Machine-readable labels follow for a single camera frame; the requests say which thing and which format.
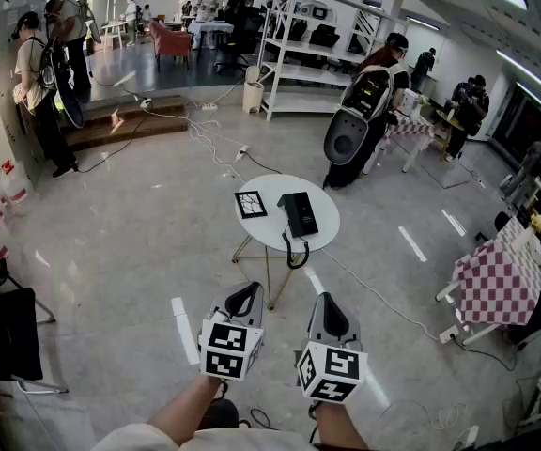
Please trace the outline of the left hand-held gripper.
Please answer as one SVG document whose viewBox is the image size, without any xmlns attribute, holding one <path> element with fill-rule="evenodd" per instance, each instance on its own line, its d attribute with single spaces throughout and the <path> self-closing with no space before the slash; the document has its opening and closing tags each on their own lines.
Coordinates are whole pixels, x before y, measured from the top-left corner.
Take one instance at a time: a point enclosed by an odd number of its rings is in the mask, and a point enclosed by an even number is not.
<svg viewBox="0 0 541 451">
<path fill-rule="evenodd" d="M 214 299 L 198 336 L 200 371 L 228 381 L 244 381 L 263 344 L 264 288 L 257 281 L 236 284 Z M 232 319 L 241 318 L 241 322 Z"/>
</svg>

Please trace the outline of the person's right forearm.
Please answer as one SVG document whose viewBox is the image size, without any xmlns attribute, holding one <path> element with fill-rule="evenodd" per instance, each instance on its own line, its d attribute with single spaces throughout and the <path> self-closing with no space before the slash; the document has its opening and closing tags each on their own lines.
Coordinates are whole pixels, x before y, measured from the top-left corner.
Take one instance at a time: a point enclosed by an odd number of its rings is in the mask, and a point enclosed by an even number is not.
<svg viewBox="0 0 541 451">
<path fill-rule="evenodd" d="M 369 451 L 344 405 L 320 402 L 315 417 L 320 451 Z"/>
</svg>

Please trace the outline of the round white side table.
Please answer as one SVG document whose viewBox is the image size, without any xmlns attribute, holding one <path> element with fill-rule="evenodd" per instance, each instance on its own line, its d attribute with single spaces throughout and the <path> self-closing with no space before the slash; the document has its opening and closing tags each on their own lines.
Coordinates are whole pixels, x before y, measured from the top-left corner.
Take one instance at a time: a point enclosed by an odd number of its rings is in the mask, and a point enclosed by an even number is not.
<svg viewBox="0 0 541 451">
<path fill-rule="evenodd" d="M 326 247 L 338 233 L 340 217 L 332 199 L 314 183 L 298 177 L 285 174 L 269 174 L 260 176 L 244 183 L 239 192 L 258 191 L 266 208 L 266 217 L 242 219 L 236 214 L 240 224 L 248 233 L 232 257 L 237 263 L 244 260 L 241 252 L 248 243 L 256 240 L 269 251 L 274 249 L 283 254 L 288 267 L 288 274 L 303 267 L 310 254 Z M 306 192 L 317 221 L 318 233 L 300 238 L 293 238 L 287 223 L 286 212 L 277 203 L 283 194 Z"/>
</svg>

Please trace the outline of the person's cream shirt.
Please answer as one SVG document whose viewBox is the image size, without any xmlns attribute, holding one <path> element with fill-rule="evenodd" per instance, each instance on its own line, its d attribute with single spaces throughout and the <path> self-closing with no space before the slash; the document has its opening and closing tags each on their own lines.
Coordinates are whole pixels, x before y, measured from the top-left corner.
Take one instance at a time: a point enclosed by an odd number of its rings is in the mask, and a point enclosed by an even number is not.
<svg viewBox="0 0 541 451">
<path fill-rule="evenodd" d="M 196 431 L 183 444 L 175 443 L 149 424 L 131 424 L 108 434 L 91 451 L 320 451 L 301 435 L 256 428 L 217 428 Z"/>
</svg>

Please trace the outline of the pink checkered tablecloth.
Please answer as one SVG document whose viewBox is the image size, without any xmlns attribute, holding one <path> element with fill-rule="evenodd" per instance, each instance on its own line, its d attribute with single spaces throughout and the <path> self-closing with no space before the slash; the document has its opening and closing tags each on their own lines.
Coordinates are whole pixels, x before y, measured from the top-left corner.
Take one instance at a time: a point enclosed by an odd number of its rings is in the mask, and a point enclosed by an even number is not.
<svg viewBox="0 0 541 451">
<path fill-rule="evenodd" d="M 390 142 L 393 136 L 410 136 L 421 143 L 420 150 L 424 151 L 434 140 L 434 126 L 423 117 L 412 120 L 398 111 L 392 112 L 392 116 L 394 119 L 391 120 L 391 125 L 387 127 L 384 134 L 387 142 Z"/>
<path fill-rule="evenodd" d="M 512 217 L 496 237 L 455 263 L 464 323 L 526 325 L 541 293 L 541 267 L 530 248 L 513 243 L 526 230 Z"/>
</svg>

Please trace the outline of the grey backpack rig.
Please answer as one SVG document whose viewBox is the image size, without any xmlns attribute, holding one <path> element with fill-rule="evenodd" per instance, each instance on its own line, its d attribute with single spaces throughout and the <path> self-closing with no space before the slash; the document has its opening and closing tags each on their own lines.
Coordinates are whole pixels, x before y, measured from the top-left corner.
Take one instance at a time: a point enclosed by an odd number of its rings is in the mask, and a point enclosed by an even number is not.
<svg viewBox="0 0 541 451">
<path fill-rule="evenodd" d="M 368 66 L 343 92 L 325 134 L 325 156 L 334 165 L 352 161 L 374 126 L 385 126 L 394 96 L 389 68 Z"/>
<path fill-rule="evenodd" d="M 50 40 L 41 53 L 38 82 L 43 88 L 58 94 L 68 120 L 75 128 L 82 129 L 85 119 L 70 84 L 70 71 L 64 48 L 56 40 Z"/>
<path fill-rule="evenodd" d="M 77 4 L 78 19 L 81 24 L 79 36 L 90 36 L 95 43 L 101 44 L 100 30 L 87 0 L 78 0 Z"/>
</svg>

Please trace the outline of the black office chair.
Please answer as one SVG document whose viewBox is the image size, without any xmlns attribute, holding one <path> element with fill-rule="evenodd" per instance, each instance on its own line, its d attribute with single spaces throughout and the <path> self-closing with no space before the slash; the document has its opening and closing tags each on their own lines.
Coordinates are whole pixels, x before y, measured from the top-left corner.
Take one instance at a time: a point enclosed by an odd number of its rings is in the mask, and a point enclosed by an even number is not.
<svg viewBox="0 0 541 451">
<path fill-rule="evenodd" d="M 511 216 L 507 214 L 506 212 L 503 212 L 503 211 L 499 212 L 494 220 L 494 226 L 495 226 L 496 232 L 500 232 L 506 226 L 506 224 L 509 222 L 510 219 L 511 219 Z M 480 242 L 488 241 L 488 237 L 486 237 L 482 232 L 478 232 L 475 235 L 474 239 Z"/>
<path fill-rule="evenodd" d="M 257 35 L 264 23 L 261 15 L 246 15 L 231 33 L 219 33 L 216 51 L 220 51 L 224 59 L 214 63 L 214 71 L 220 74 L 223 70 L 233 69 L 245 72 L 249 66 L 247 56 L 255 52 Z"/>
</svg>

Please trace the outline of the beige trash bin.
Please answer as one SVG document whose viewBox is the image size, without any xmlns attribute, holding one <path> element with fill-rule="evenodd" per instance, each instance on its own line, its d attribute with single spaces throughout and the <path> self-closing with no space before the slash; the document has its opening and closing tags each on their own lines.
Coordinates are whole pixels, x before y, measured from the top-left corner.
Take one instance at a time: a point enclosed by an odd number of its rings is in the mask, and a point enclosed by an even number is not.
<svg viewBox="0 0 541 451">
<path fill-rule="evenodd" d="M 259 77 L 259 67 L 250 66 L 246 69 L 242 100 L 242 110 L 245 114 L 258 113 L 260 111 L 264 85 L 259 81 Z"/>
</svg>

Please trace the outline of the wooden step platform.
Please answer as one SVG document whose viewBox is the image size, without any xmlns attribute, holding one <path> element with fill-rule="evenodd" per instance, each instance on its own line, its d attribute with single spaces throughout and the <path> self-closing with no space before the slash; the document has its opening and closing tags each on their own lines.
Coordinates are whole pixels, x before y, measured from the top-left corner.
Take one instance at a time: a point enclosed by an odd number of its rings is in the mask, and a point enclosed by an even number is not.
<svg viewBox="0 0 541 451">
<path fill-rule="evenodd" d="M 132 139 L 187 131 L 187 101 L 184 98 L 154 98 L 150 110 L 142 109 L 141 101 L 108 103 L 84 110 L 85 125 L 82 129 L 77 129 L 70 123 L 62 124 L 61 131 L 69 148 L 80 151 L 129 142 Z"/>
</svg>

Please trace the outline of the white microwave oven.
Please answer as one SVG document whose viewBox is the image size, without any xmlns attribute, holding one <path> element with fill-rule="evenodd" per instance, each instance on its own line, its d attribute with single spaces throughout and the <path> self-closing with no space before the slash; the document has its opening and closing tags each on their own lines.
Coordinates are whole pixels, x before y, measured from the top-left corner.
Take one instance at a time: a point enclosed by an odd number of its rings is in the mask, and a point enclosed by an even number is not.
<svg viewBox="0 0 541 451">
<path fill-rule="evenodd" d="M 419 99 L 421 96 L 412 91 L 411 89 L 407 88 L 404 90 L 402 100 L 397 107 L 397 110 L 404 116 L 409 117 L 417 108 L 420 101 Z"/>
</svg>

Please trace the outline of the black folding chair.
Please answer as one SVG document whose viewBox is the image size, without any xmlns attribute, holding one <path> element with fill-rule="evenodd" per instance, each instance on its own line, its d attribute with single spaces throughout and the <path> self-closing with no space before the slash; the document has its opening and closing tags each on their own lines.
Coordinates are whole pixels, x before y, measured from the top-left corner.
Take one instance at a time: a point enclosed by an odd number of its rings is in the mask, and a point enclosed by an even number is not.
<svg viewBox="0 0 541 451">
<path fill-rule="evenodd" d="M 15 289 L 0 293 L 0 381 L 14 382 L 26 395 L 64 395 L 69 389 L 43 380 L 38 327 L 55 316 L 32 288 L 14 279 L 0 260 L 0 285 Z"/>
</svg>

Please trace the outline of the white cloth table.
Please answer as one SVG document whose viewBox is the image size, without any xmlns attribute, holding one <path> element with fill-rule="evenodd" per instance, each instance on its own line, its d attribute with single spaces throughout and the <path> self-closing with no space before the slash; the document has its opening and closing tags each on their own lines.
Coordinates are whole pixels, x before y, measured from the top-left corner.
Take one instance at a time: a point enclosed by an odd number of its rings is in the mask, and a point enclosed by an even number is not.
<svg viewBox="0 0 541 451">
<path fill-rule="evenodd" d="M 193 36 L 193 50 L 215 49 L 217 33 L 230 34 L 234 26 L 231 23 L 221 21 L 198 22 L 193 21 L 187 27 L 187 32 Z"/>
</svg>

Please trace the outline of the white monitor device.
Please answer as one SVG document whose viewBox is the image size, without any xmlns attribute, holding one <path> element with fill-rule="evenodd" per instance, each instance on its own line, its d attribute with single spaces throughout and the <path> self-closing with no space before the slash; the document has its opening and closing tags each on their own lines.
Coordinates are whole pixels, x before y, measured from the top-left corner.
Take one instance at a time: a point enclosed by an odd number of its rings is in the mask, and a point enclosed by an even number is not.
<svg viewBox="0 0 541 451">
<path fill-rule="evenodd" d="M 298 4 L 298 13 L 307 18 L 327 20 L 331 10 L 322 2 L 306 1 Z"/>
</svg>

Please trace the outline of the white folding table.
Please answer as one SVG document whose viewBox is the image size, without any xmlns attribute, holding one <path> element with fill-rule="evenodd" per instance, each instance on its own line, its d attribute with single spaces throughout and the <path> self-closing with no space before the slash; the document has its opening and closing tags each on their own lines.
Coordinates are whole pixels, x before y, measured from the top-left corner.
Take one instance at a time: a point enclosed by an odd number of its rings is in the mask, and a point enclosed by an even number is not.
<svg viewBox="0 0 541 451">
<path fill-rule="evenodd" d="M 103 51 L 113 50 L 115 47 L 123 48 L 123 35 L 126 31 L 126 22 L 111 21 L 100 29 L 101 45 Z"/>
</svg>

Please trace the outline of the white table frame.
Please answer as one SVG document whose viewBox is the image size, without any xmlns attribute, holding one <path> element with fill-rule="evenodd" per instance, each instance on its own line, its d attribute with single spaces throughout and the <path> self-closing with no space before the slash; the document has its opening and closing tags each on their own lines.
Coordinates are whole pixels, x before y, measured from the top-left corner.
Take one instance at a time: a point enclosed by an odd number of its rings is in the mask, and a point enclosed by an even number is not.
<svg viewBox="0 0 541 451">
<path fill-rule="evenodd" d="M 415 163 L 417 156 L 428 147 L 431 139 L 432 137 L 429 134 L 423 134 L 416 139 L 415 147 L 410 152 L 408 159 L 401 169 L 403 173 L 407 173 L 409 171 L 410 167 Z M 383 137 L 379 141 L 376 149 L 363 166 L 362 172 L 364 175 L 369 175 L 374 167 L 379 166 L 380 160 L 385 155 L 390 144 L 391 139 L 389 137 Z"/>
</svg>

